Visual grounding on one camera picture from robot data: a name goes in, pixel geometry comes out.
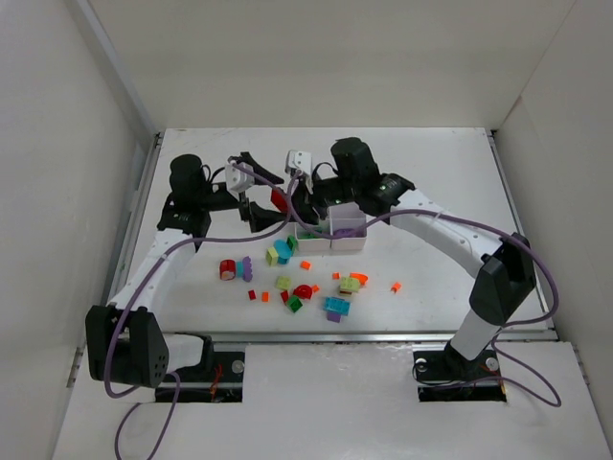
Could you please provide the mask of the teal round lego piece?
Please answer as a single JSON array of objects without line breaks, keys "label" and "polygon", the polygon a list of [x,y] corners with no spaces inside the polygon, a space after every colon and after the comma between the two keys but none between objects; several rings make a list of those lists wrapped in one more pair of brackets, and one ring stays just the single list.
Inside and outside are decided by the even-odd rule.
[{"label": "teal round lego piece", "polygon": [[283,240],[274,241],[273,248],[275,249],[278,255],[278,260],[277,260],[278,265],[286,265],[291,259],[291,257],[293,256],[293,252],[286,241],[283,241]]}]

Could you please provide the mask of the purple lego block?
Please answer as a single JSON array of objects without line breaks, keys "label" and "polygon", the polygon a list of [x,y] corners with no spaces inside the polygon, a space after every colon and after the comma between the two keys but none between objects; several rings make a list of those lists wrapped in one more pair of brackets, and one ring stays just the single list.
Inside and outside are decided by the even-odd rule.
[{"label": "purple lego block", "polygon": [[333,233],[333,236],[337,237],[338,239],[344,239],[344,238],[351,238],[353,234],[354,234],[353,229],[343,228],[343,229],[335,230]]}]

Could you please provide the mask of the red cylinder lego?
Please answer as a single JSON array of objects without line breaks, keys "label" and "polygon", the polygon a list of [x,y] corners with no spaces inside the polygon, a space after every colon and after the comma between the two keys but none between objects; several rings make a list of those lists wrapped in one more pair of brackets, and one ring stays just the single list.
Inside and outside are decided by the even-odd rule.
[{"label": "red cylinder lego", "polygon": [[236,262],[231,259],[222,260],[219,264],[219,279],[221,281],[231,281],[237,276]]}]

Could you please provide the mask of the purple flower lego piece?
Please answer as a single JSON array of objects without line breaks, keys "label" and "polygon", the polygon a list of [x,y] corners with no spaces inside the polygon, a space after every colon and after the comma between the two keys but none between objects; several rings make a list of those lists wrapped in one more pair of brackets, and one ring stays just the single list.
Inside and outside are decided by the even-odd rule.
[{"label": "purple flower lego piece", "polygon": [[237,262],[237,275],[247,283],[253,280],[253,263],[249,256]]}]

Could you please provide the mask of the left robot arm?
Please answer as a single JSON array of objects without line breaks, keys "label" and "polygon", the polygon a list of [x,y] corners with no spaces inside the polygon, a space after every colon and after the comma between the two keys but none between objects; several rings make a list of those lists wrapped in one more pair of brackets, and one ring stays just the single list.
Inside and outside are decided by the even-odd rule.
[{"label": "left robot arm", "polygon": [[270,226],[283,221],[281,214],[263,210],[248,200],[255,185],[278,191],[283,179],[259,165],[248,152],[229,158],[224,181],[205,173],[199,156],[182,154],[170,163],[170,193],[162,209],[153,243],[138,269],[105,306],[86,315],[85,330],[90,376],[103,382],[107,394],[123,384],[126,392],[137,387],[155,388],[179,369],[203,365],[207,340],[189,333],[162,333],[158,314],[166,306],[172,286],[201,246],[211,214],[238,210],[249,222],[252,238],[270,235]]}]

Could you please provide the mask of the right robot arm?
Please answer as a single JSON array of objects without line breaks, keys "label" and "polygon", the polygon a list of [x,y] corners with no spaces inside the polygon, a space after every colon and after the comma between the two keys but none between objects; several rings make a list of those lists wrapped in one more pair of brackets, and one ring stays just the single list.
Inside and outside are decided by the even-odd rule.
[{"label": "right robot arm", "polygon": [[493,337],[535,288],[534,266],[523,236],[500,236],[447,215],[413,182],[381,172],[370,147],[357,137],[337,140],[330,152],[334,175],[321,178],[309,153],[292,150],[285,171],[299,181],[292,206],[299,220],[312,224],[330,207],[354,203],[441,251],[474,280],[469,311],[459,330],[428,363],[433,380],[468,380]]}]

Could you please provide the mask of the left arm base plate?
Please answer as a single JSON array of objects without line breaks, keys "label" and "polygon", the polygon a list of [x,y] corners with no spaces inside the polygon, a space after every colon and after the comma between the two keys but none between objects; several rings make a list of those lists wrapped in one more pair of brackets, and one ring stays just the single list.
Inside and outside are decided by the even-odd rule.
[{"label": "left arm base plate", "polygon": [[241,403],[245,353],[243,350],[214,351],[204,364],[176,371],[179,403]]}]

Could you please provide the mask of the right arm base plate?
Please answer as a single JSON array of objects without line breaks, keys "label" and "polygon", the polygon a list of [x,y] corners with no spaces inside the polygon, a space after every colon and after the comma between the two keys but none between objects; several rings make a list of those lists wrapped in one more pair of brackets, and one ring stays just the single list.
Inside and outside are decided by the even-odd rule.
[{"label": "right arm base plate", "polygon": [[446,350],[417,350],[413,359],[412,376],[421,403],[507,401],[498,379],[500,364],[492,350],[485,349],[472,361]]}]

